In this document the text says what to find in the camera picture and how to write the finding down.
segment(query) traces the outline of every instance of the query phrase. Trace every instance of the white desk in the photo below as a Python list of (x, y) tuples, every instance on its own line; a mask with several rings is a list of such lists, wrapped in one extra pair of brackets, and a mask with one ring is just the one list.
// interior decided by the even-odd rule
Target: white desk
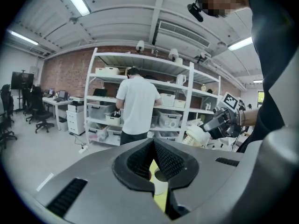
[(56, 102), (54, 99), (55, 99), (55, 98), (47, 98), (47, 97), (43, 97), (43, 102), (55, 106), (55, 109), (53, 109), (53, 116), (54, 116), (54, 117), (56, 116), (56, 122), (57, 122), (57, 128), (58, 128), (58, 130), (61, 130), (60, 125), (59, 125), (58, 106), (59, 106), (59, 105), (69, 105), (69, 104), (71, 104), (72, 102), (71, 102), (70, 100)]

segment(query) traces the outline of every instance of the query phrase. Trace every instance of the brick wall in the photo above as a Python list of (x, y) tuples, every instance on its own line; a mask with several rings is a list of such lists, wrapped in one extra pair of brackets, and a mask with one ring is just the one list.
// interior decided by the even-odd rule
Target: brick wall
[[(56, 56), (52, 59), (46, 60), (43, 67), (42, 77), (41, 77), (41, 87), (43, 90), (48, 90), (54, 88), (56, 91), (65, 90), (71, 96), (84, 96), (86, 76), (89, 67), (89, 62), (93, 54), (92, 49), (83, 49), (80, 51), (69, 52), (67, 54), (62, 54)], [(132, 54), (136, 54), (136, 49), (127, 46), (106, 46), (99, 47), (98, 52), (128, 52), (131, 51)], [(142, 55), (153, 56), (150, 49), (145, 49)], [(159, 51), (158, 58), (167, 59), (168, 54)], [(189, 66), (187, 60), (183, 61), (184, 65)], [(95, 58), (93, 64), (92, 72), (95, 72), (95, 68), (104, 67), (103, 61), (99, 58)], [(195, 65), (195, 68), (207, 73), (213, 77), (218, 78), (216, 74), (212, 71), (205, 69), (199, 65)], [(155, 72), (145, 72), (142, 71), (142, 75), (153, 75), (158, 80), (161, 81), (175, 81), (175, 78), (168, 75), (158, 74)], [(95, 88), (101, 87), (101, 81), (94, 80), (90, 86), (88, 93), (92, 95)], [(105, 88), (107, 89), (107, 95), (115, 97), (116, 89), (118, 85), (112, 83), (105, 83)], [(200, 89), (199, 84), (193, 84), (193, 87)], [(218, 92), (218, 83), (211, 83), (207, 85), (207, 88), (211, 88), (214, 94)], [(222, 79), (221, 81), (221, 94), (225, 94), (228, 91), (235, 96), (240, 96), (240, 91), (231, 85), (229, 82)], [(184, 95), (180, 94), (179, 99), (185, 99)], [(199, 108), (201, 99), (197, 97), (192, 97), (191, 107)]]

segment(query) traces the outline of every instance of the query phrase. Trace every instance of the floor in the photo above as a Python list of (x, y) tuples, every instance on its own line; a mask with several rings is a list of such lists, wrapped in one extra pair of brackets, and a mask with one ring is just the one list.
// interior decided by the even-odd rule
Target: floor
[[(81, 146), (74, 143), (75, 137), (68, 131), (59, 131), (56, 119), (48, 119), (48, 122), (55, 124), (49, 128), (49, 133), (40, 129), (35, 134), (35, 122), (29, 125), (22, 112), (12, 118), (12, 131), (18, 140), (8, 141), (7, 148), (2, 149), (2, 165), (13, 184), (33, 196), (51, 173), (57, 175), (88, 154), (114, 147), (91, 144), (80, 154)], [(86, 142), (85, 133), (79, 139)]]

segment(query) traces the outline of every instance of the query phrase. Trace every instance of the window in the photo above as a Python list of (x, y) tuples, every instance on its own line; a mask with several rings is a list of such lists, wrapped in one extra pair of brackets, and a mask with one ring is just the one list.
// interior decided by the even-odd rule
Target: window
[(265, 94), (264, 94), (263, 91), (259, 91), (257, 93), (257, 107), (261, 107), (262, 106), (264, 96), (265, 96)]

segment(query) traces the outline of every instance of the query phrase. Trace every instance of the ceiling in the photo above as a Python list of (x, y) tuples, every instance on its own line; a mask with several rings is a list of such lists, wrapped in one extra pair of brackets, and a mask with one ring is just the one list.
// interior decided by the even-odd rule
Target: ceiling
[[(254, 46), (234, 52), (227, 46), (250, 37), (251, 11), (244, 9), (225, 18), (202, 14), (198, 22), (187, 10), (195, 0), (84, 0), (91, 13), (82, 17), (70, 0), (28, 0), (8, 29), (36, 42), (23, 41), (7, 33), (5, 43), (42, 58), (101, 44), (137, 44), (194, 58), (202, 51), (212, 55), (206, 65), (217, 70), (240, 90), (262, 78)], [(209, 41), (204, 47), (190, 38), (159, 29), (160, 21), (184, 28)]]

